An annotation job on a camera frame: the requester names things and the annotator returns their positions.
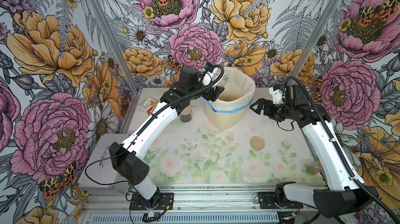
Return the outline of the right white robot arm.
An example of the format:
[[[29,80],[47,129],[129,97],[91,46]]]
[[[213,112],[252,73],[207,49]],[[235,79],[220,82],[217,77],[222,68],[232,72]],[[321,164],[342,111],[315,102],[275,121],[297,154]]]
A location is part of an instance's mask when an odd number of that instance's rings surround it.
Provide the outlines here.
[[[290,76],[283,86],[273,86],[269,93],[272,100],[260,98],[251,104],[251,110],[277,123],[289,119],[298,124],[313,157],[322,165],[326,187],[291,181],[278,183],[272,196],[258,194],[260,206],[265,206],[269,199],[280,208],[290,207],[292,203],[305,205],[316,209],[318,216],[343,223],[343,216],[360,212],[375,202],[398,224],[399,217],[379,199],[377,189],[366,185],[350,164],[334,133],[329,114],[314,102],[302,82]]]

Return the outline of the small glass spice bottle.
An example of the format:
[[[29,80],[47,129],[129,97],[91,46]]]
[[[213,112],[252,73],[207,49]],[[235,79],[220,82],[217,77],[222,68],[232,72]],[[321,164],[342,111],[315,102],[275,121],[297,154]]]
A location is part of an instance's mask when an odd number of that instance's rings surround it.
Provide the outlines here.
[[[323,171],[323,166],[320,161],[315,161],[315,162],[311,163],[310,165],[308,165],[306,171],[308,173],[310,173],[311,175],[316,175]]]

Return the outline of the glass jar with tea leaves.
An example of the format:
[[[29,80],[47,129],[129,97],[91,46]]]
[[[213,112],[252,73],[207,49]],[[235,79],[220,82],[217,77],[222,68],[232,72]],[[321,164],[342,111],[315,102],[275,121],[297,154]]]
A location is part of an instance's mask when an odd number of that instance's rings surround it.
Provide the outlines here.
[[[208,78],[210,78],[210,82],[214,82],[214,85],[212,86],[213,88],[215,88],[216,86],[224,87],[229,80],[227,71],[222,71],[219,67],[214,68],[207,74]]]

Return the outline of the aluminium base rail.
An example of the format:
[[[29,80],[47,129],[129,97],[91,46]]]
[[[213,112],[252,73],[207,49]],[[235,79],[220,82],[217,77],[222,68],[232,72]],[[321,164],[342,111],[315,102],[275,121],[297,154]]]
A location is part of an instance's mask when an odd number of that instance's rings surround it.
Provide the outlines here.
[[[305,204],[279,207],[273,185],[166,185],[152,210],[135,206],[132,194],[90,196],[80,224],[303,224],[317,210]]]

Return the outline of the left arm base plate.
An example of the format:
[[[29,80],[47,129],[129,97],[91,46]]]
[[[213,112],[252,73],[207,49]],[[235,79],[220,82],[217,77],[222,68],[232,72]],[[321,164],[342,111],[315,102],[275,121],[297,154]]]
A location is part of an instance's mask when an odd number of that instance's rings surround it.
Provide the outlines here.
[[[139,193],[134,193],[130,200],[130,210],[171,210],[173,209],[175,194],[168,192],[156,192],[150,199],[146,200]]]

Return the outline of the aluminium corner post right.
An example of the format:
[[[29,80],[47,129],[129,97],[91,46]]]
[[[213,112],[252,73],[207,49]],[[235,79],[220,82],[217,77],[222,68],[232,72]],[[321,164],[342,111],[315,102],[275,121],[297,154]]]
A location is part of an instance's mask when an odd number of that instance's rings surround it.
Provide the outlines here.
[[[323,27],[328,23],[328,21],[331,19],[331,16],[333,15],[334,11],[342,3],[342,0],[329,0],[327,3],[327,6],[325,9],[322,10],[321,16],[317,21],[317,24],[313,28],[311,35],[303,48],[303,51],[300,55],[300,58],[298,59],[297,63],[295,64],[293,71],[290,73],[288,78],[285,80],[286,84],[293,84],[295,81],[295,78],[298,78],[298,75],[300,74],[300,71],[304,67],[306,61],[308,60],[316,42],[318,41],[318,38],[320,35],[323,33],[324,29]]]

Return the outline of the aluminium corner post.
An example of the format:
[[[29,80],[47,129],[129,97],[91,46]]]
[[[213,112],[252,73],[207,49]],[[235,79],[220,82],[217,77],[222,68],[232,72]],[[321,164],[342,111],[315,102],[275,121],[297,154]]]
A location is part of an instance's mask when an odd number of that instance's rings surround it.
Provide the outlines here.
[[[97,19],[97,22],[99,23],[99,26],[107,40],[107,42],[110,45],[111,51],[116,57],[116,60],[118,61],[121,70],[127,80],[127,83],[130,87],[130,90],[132,91],[133,95],[136,96],[139,89],[137,84],[134,81],[134,78],[132,77],[132,74],[129,70],[129,67],[127,65],[127,62],[125,61],[125,58],[123,57],[123,52],[118,44],[118,41],[113,33],[113,30],[109,24],[109,21],[107,19],[107,15],[102,9],[102,4],[100,0],[87,0],[88,4],[90,5],[90,8],[93,11],[94,17]]]
[[[300,55],[300,58],[298,59],[297,63],[295,64],[293,71],[290,73],[288,78],[285,80],[286,84],[293,84],[295,81],[295,78],[298,78],[298,75],[300,74],[300,71],[304,67],[306,61],[308,60],[316,42],[318,41],[318,38],[320,35],[323,33],[324,29],[323,27],[328,23],[328,21],[331,19],[331,16],[333,15],[334,11],[342,3],[342,0],[329,0],[327,3],[327,6],[325,9],[322,10],[321,16],[317,21],[317,24],[313,28],[311,35],[303,48],[303,51]]]

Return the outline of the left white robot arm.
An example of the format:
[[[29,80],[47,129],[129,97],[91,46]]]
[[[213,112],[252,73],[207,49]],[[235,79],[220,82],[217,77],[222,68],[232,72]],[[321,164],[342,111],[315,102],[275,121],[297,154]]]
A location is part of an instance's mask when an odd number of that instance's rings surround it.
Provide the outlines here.
[[[185,67],[175,82],[162,95],[149,118],[121,144],[109,147],[112,168],[133,186],[146,208],[153,209],[159,201],[159,188],[152,181],[150,167],[144,162],[149,148],[162,131],[175,120],[192,100],[216,101],[224,91],[228,76],[217,64],[206,64],[204,72]]]

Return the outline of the silver metal case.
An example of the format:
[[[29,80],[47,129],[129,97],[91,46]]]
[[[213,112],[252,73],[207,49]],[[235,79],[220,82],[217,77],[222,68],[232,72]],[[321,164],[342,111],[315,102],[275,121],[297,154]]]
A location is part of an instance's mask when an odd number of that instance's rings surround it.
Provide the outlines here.
[[[97,142],[88,160],[86,169],[79,180],[79,188],[91,195],[123,195],[130,185],[112,167],[109,159],[109,147],[114,142],[121,144],[129,137],[128,134],[104,134]]]

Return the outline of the red white bandage box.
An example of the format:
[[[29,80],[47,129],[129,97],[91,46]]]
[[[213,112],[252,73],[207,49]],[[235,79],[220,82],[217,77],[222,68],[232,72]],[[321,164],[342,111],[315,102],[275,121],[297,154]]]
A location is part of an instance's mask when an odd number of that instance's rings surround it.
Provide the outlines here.
[[[148,115],[151,115],[153,111],[156,109],[159,101],[153,98],[146,98],[142,102],[137,105],[137,108],[143,112],[146,112]]]

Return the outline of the beige trash bin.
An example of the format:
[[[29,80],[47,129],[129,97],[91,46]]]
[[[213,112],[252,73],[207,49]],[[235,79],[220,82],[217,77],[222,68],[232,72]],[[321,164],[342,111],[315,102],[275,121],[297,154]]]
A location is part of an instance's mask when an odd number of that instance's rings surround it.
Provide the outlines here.
[[[208,120],[219,130],[227,130],[242,119],[246,109],[252,103],[250,100],[248,103],[235,106],[233,109],[228,110],[226,108],[216,109],[213,107],[212,102],[203,100],[205,102],[205,112]]]

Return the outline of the beige jar lid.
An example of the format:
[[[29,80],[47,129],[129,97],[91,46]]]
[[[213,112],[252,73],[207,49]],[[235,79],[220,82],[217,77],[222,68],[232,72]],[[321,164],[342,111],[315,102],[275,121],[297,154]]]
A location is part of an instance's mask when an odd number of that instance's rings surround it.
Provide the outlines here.
[[[255,151],[261,151],[265,148],[265,140],[260,136],[253,136],[250,138],[250,146]]]

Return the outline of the aluminium corner post left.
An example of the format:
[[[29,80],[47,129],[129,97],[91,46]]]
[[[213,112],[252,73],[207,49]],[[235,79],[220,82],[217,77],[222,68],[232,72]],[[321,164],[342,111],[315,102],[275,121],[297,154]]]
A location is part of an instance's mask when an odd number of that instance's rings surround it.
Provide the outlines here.
[[[107,15],[102,9],[102,4],[100,0],[87,0],[88,4],[90,5],[90,8],[93,11],[94,17],[97,19],[97,22],[99,23],[99,26],[107,40],[107,42],[110,45],[111,51],[116,57],[116,60],[118,61],[121,70],[127,80],[127,83],[130,87],[130,90],[132,91],[133,95],[136,96],[139,89],[137,84],[134,81],[134,78],[132,77],[132,74],[129,70],[129,67],[127,65],[127,62],[125,61],[125,58],[123,57],[123,52],[118,44],[118,41],[113,33],[113,30],[109,24],[109,21],[107,19]]]

